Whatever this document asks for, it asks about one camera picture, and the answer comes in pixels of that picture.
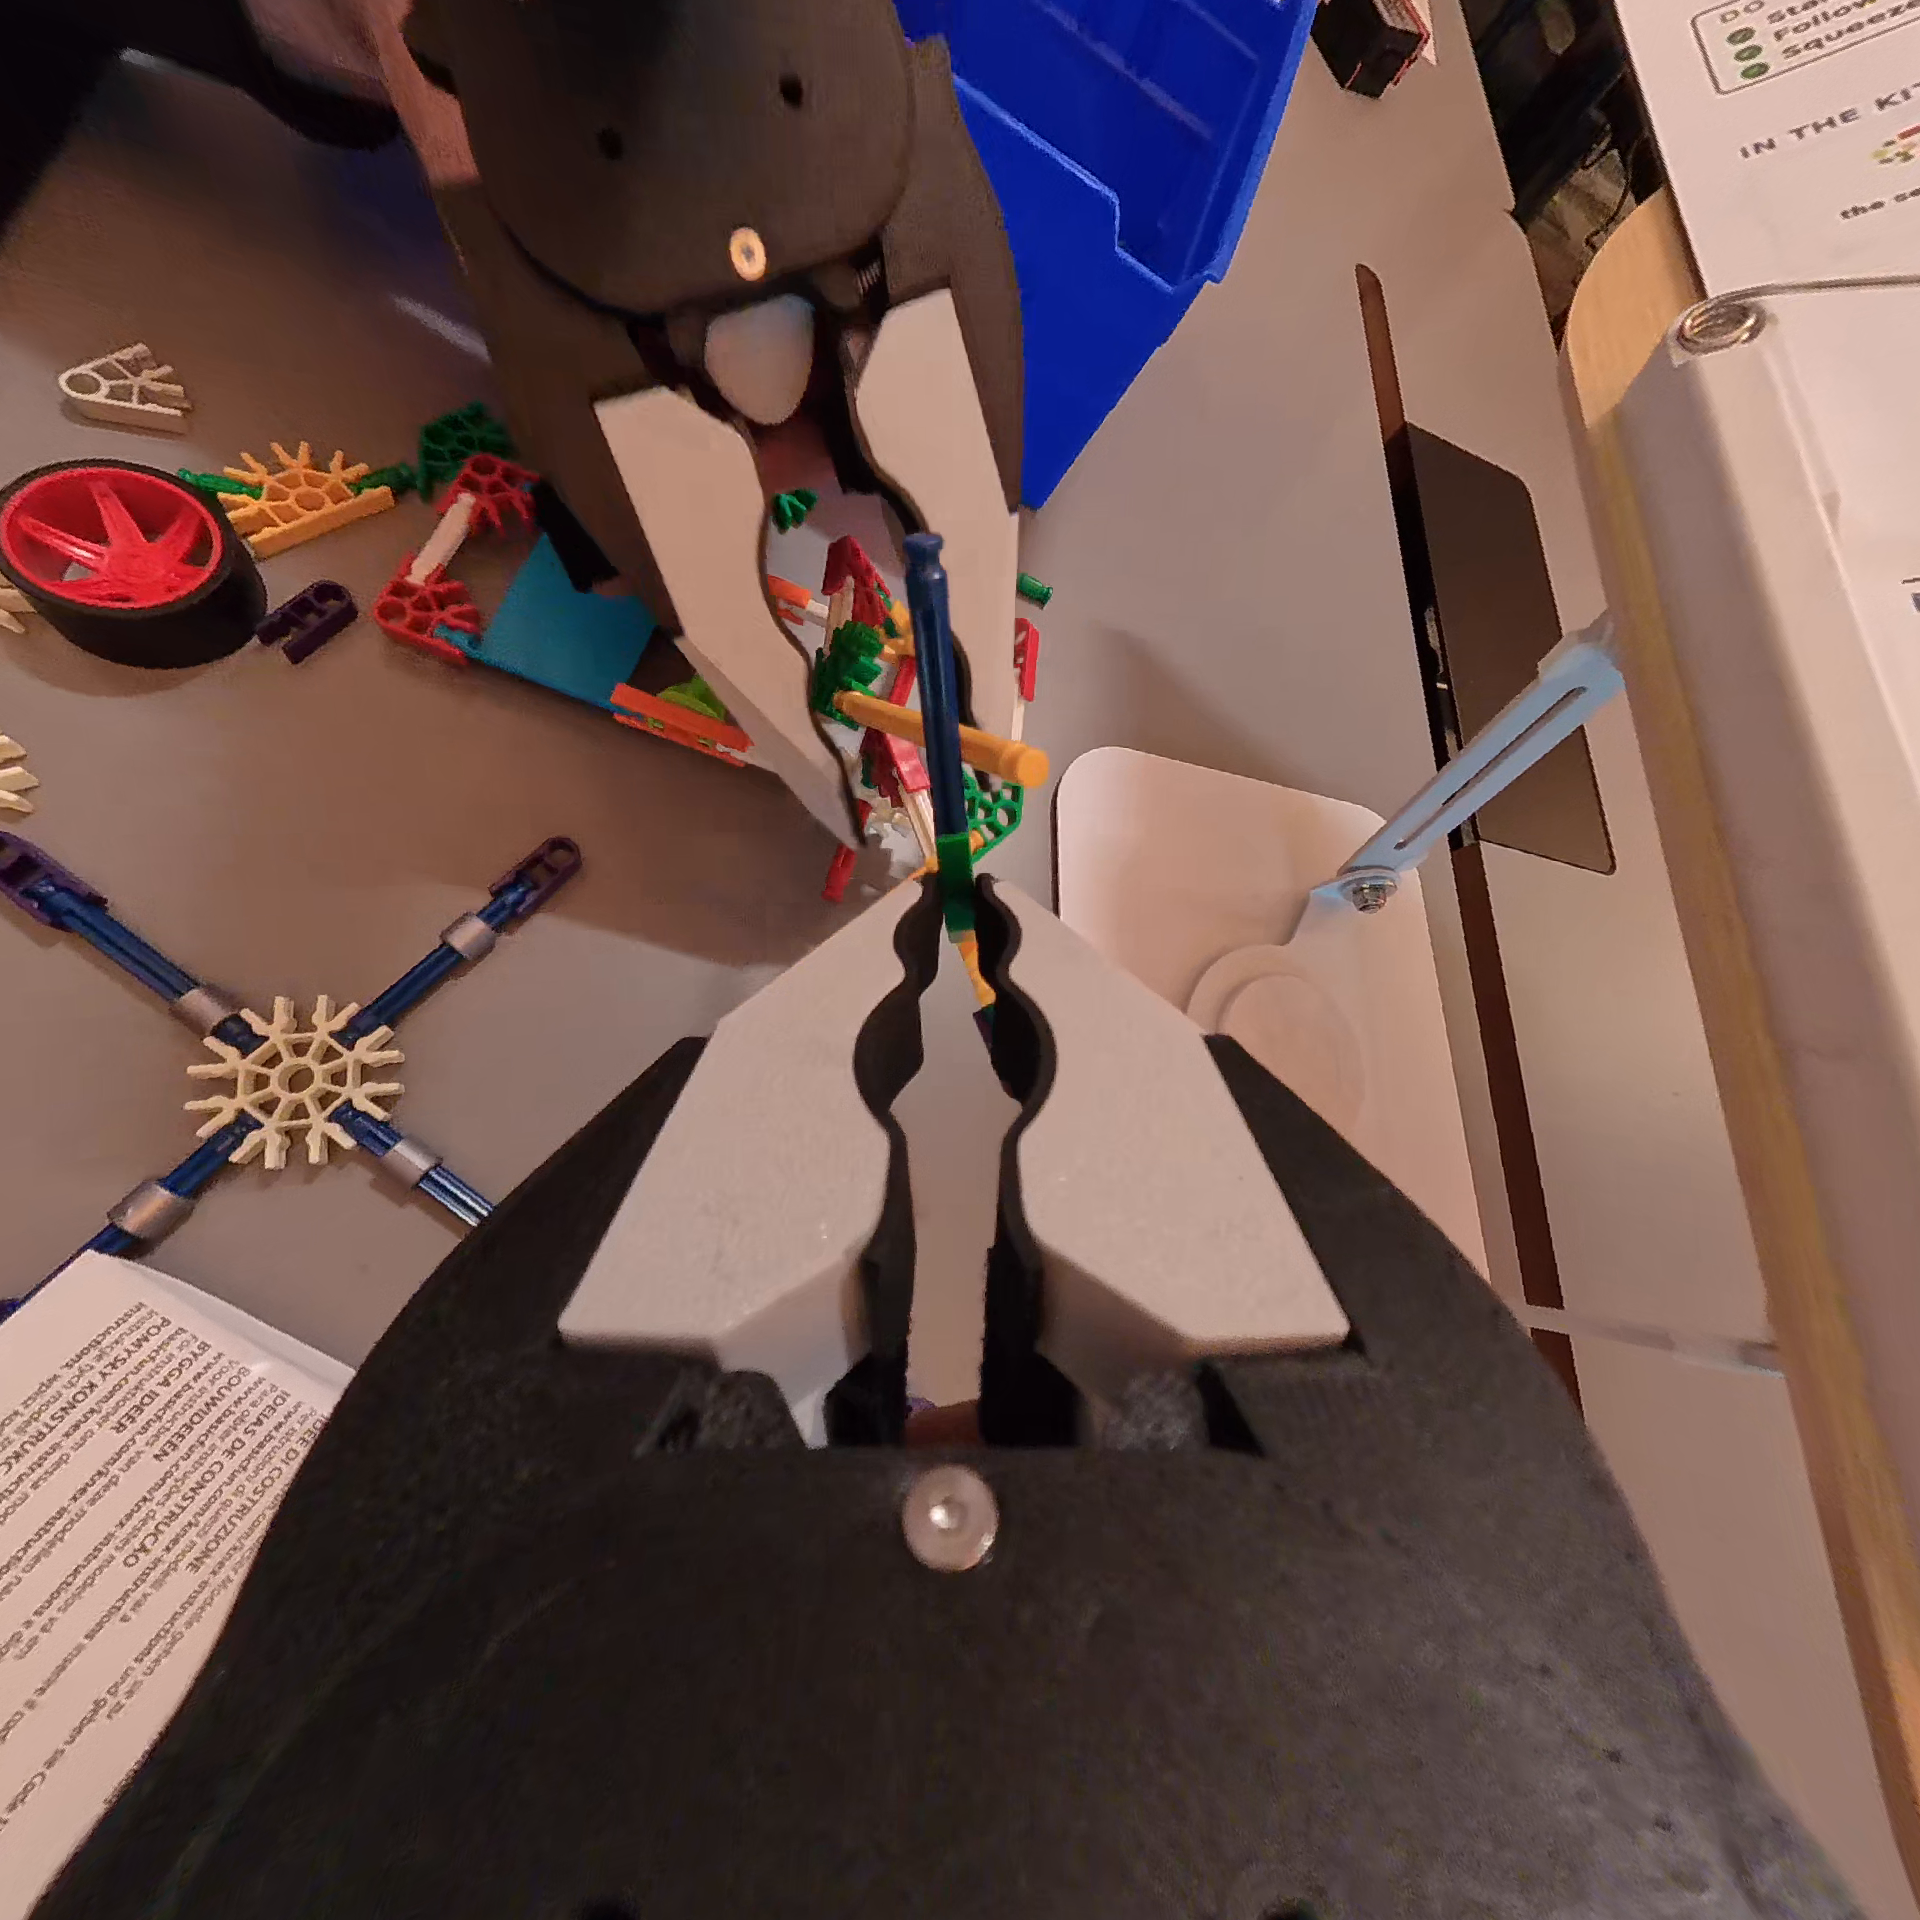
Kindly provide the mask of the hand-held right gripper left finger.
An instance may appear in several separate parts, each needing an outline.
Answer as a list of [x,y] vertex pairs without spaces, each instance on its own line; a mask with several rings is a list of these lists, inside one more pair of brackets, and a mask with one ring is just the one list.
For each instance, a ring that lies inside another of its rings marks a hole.
[[718,1021],[558,1315],[576,1346],[772,1379],[806,1431],[892,1444],[915,1237],[893,1104],[923,1057],[930,878]]

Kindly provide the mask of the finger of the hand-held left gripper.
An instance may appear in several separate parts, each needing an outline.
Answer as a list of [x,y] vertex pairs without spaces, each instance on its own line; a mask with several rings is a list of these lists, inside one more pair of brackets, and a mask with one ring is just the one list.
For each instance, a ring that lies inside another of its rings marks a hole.
[[597,400],[595,420],[695,665],[756,763],[839,842],[859,842],[841,755],[810,707],[810,666],[763,575],[765,498],[754,446],[668,388]]
[[893,304],[859,368],[859,440],[918,531],[941,536],[972,725],[1012,737],[1018,514],[1006,501],[947,288]]

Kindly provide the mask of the colourful toy construction model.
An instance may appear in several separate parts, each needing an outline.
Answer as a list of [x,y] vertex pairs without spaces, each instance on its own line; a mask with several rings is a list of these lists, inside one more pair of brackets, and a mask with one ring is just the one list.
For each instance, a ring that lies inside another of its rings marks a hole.
[[[756,763],[749,735],[697,668],[668,662],[667,638],[645,604],[572,584],[541,517],[553,506],[551,492],[533,468],[475,455],[432,501],[440,506],[435,534],[376,600],[374,622],[385,636],[499,668],[725,764]],[[486,613],[453,562],[466,541],[513,526],[538,536],[499,606]],[[775,572],[765,585],[782,624],[801,641],[807,702],[848,772],[861,838],[892,832],[918,851],[921,870],[949,868],[959,840],[943,829],[923,760],[906,596],[852,536],[829,542],[818,588]]]

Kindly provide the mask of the person's left hand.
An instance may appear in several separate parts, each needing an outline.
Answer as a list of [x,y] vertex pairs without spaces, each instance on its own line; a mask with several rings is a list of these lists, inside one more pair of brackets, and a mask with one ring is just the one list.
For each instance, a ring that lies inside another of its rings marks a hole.
[[429,78],[405,30],[412,2],[245,2],[288,74],[394,107],[432,185],[478,180],[463,107]]

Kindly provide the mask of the clear suction dome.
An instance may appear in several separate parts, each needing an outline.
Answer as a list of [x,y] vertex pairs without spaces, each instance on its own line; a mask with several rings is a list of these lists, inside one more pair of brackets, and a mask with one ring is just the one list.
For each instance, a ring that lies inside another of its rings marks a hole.
[[1261,959],[1220,984],[1212,1032],[1235,1040],[1349,1142],[1368,1139],[1368,1062],[1335,995],[1292,960]]

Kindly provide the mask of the green round connector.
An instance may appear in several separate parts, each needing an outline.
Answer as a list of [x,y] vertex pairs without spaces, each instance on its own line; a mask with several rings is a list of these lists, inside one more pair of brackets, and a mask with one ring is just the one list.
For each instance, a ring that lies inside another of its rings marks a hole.
[[418,428],[416,483],[421,498],[430,500],[472,456],[515,458],[515,445],[508,426],[483,401],[454,405]]

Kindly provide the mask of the purple clip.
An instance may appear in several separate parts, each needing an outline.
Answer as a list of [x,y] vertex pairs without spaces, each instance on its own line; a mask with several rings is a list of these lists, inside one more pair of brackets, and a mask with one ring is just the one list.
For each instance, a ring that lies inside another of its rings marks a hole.
[[302,662],[357,624],[358,611],[349,588],[323,576],[267,611],[252,641],[288,662]]

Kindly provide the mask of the yellow fan connector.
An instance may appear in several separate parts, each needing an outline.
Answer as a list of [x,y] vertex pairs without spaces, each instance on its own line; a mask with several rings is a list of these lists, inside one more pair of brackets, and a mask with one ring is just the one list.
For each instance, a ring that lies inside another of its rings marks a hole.
[[190,493],[211,503],[254,559],[329,539],[364,517],[396,510],[394,487],[336,448],[329,458],[307,442],[273,442],[264,458],[245,451],[223,468],[180,467]]

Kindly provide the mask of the blue rod cross assembly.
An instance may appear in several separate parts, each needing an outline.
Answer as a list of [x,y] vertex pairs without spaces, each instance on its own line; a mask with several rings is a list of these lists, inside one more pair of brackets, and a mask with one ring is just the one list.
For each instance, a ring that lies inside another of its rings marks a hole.
[[486,960],[581,865],[576,840],[547,836],[491,883],[481,905],[445,924],[435,946],[371,1002],[316,995],[302,1011],[277,995],[273,1010],[261,1014],[146,942],[109,911],[103,893],[43,846],[4,832],[4,900],[38,926],[84,940],[156,995],[204,1047],[204,1061],[187,1071],[209,1082],[209,1093],[185,1106],[201,1115],[192,1152],[127,1192],[81,1242],[80,1254],[140,1256],[192,1217],[201,1194],[227,1168],[257,1165],[282,1170],[294,1152],[311,1166],[327,1165],[336,1150],[363,1155],[396,1187],[422,1194],[459,1223],[473,1228],[487,1219],[489,1200],[394,1121],[403,1093],[394,1075],[403,1064],[396,1023],[453,976]]

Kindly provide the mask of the dark rectangular plate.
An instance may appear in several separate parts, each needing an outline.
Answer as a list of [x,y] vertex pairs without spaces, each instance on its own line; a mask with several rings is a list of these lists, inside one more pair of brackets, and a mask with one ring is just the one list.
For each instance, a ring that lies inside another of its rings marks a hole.
[[[1524,482],[1506,467],[1408,426],[1460,735],[1486,725],[1535,679],[1563,636],[1548,560]],[[1586,732],[1492,798],[1474,835],[1502,849],[1607,874],[1615,868]]]

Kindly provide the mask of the small black box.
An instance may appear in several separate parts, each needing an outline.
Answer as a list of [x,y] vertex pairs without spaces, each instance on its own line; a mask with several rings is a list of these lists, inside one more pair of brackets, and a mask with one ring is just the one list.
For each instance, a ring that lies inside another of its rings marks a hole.
[[1432,11],[1432,2],[1320,2],[1312,39],[1342,90],[1378,100],[1417,63],[1436,63]]

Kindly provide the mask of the black wheel red hub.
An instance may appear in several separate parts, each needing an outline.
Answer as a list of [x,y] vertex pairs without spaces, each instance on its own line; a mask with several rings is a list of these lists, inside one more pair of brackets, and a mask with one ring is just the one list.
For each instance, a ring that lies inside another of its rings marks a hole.
[[68,642],[134,668],[245,650],[267,588],[227,512],[177,474],[80,458],[1,487],[1,568]]

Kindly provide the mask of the pale wedge connector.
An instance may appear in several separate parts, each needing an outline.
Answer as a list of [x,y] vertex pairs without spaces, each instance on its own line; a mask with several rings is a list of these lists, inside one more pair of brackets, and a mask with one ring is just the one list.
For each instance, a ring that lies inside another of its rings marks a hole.
[[76,418],[143,435],[187,432],[193,401],[174,365],[159,360],[146,345],[86,358],[62,368],[55,384]]

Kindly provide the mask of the instruction booklet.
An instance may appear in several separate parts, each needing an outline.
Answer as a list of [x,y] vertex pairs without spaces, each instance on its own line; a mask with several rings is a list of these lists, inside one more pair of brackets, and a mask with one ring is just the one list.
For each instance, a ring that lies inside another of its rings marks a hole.
[[1,1913],[31,1913],[207,1659],[352,1369],[80,1254],[1,1326]]

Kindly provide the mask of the white mount bracket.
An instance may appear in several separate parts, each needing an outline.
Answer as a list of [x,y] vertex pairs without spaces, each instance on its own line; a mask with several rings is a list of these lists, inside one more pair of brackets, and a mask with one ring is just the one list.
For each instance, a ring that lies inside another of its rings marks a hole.
[[1303,959],[1310,935],[1378,911],[1398,893],[1399,873],[1399,867],[1381,863],[1340,867],[1308,892],[1282,940],[1237,946],[1212,960],[1188,995],[1188,1019],[1208,1032],[1225,1032],[1229,1007],[1241,992],[1284,973],[1284,960]]

